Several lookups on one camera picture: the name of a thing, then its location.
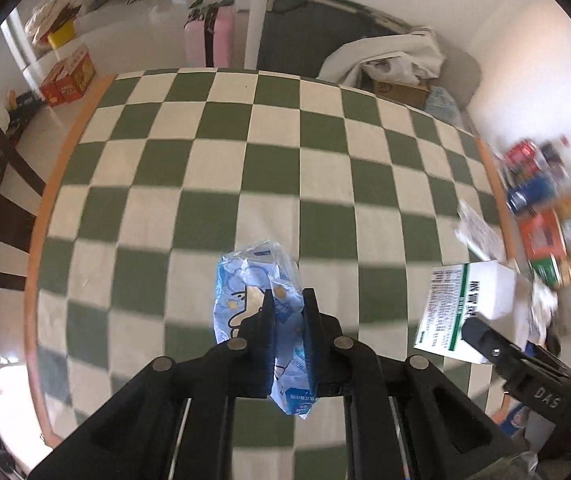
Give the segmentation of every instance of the pink suitcase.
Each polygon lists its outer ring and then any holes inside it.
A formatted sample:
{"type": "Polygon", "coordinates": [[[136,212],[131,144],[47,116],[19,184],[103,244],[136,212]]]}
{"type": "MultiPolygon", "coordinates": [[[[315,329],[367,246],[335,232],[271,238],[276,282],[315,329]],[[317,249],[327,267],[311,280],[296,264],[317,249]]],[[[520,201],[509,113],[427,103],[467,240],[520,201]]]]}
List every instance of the pink suitcase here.
{"type": "Polygon", "coordinates": [[[233,29],[233,6],[214,4],[193,10],[184,27],[188,66],[229,68],[233,29]]]}

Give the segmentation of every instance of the yellow box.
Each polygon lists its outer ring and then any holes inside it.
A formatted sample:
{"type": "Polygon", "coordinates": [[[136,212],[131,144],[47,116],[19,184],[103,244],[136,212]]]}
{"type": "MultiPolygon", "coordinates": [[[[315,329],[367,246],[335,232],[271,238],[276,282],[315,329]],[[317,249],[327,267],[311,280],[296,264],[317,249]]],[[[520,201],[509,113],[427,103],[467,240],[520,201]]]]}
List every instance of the yellow box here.
{"type": "Polygon", "coordinates": [[[48,34],[48,43],[53,49],[65,45],[74,38],[74,23],[72,20],[65,22],[59,30],[48,34]]]}

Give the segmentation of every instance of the wooden table edge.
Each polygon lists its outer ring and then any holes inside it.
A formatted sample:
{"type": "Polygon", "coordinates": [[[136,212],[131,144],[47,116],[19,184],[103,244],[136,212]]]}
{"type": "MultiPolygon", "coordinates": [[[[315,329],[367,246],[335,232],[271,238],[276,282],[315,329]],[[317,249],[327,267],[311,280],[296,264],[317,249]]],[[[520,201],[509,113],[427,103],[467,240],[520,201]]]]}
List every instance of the wooden table edge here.
{"type": "Polygon", "coordinates": [[[37,414],[41,433],[44,436],[44,441],[47,446],[52,448],[58,446],[62,440],[54,433],[50,424],[39,380],[37,363],[37,280],[39,265],[46,234],[48,233],[50,217],[54,208],[54,200],[59,191],[61,179],[66,171],[70,156],[79,143],[79,139],[94,111],[97,109],[99,101],[114,78],[115,76],[97,78],[88,89],[86,102],[72,123],[66,140],[64,140],[64,144],[59,152],[59,156],[57,157],[54,170],[46,184],[43,197],[37,209],[34,228],[32,229],[30,254],[28,255],[28,271],[26,273],[26,288],[23,300],[24,352],[26,355],[26,369],[28,371],[28,384],[30,385],[32,403],[35,408],[35,413],[37,414]]]}
{"type": "MultiPolygon", "coordinates": [[[[489,150],[488,145],[483,142],[479,137],[475,137],[481,161],[485,166],[486,174],[488,175],[489,185],[492,188],[494,200],[497,202],[497,209],[499,211],[499,222],[501,223],[501,232],[503,233],[503,242],[505,244],[505,257],[508,260],[517,257],[517,242],[513,236],[513,230],[510,228],[511,212],[507,208],[507,201],[505,200],[505,189],[501,184],[497,167],[494,163],[494,155],[489,150]]],[[[510,407],[511,397],[508,395],[503,396],[503,402],[499,410],[494,413],[491,418],[496,424],[501,424],[507,417],[510,407]]]]}

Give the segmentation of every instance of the green and white checkered tablecloth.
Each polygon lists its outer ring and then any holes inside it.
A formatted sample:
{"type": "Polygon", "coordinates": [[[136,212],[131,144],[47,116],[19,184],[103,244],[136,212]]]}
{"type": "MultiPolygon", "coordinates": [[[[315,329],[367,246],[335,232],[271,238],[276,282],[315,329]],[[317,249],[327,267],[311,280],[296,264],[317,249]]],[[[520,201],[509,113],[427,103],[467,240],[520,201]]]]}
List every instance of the green and white checkered tablecloth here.
{"type": "MultiPolygon", "coordinates": [[[[296,76],[117,76],[74,150],[38,277],[38,367],[67,436],[158,355],[214,343],[222,253],[279,241],[322,312],[405,359],[431,268],[466,262],[457,201],[499,224],[473,137],[418,110],[296,76]]],[[[491,412],[491,367],[427,354],[491,412]]],[[[341,399],[307,420],[237,402],[238,479],[345,478],[341,399]]]]}

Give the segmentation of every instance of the blue bag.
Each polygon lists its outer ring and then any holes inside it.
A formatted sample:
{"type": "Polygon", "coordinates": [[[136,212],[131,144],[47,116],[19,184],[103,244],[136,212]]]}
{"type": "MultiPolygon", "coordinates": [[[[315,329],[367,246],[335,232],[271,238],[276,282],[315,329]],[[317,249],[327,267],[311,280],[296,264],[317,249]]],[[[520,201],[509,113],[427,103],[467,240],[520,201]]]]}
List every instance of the blue bag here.
{"type": "Polygon", "coordinates": [[[268,288],[276,318],[270,396],[288,415],[305,418],[316,397],[305,368],[301,283],[296,264],[278,243],[265,240],[221,257],[214,290],[214,335],[217,343],[235,337],[242,321],[260,310],[268,288]]]}

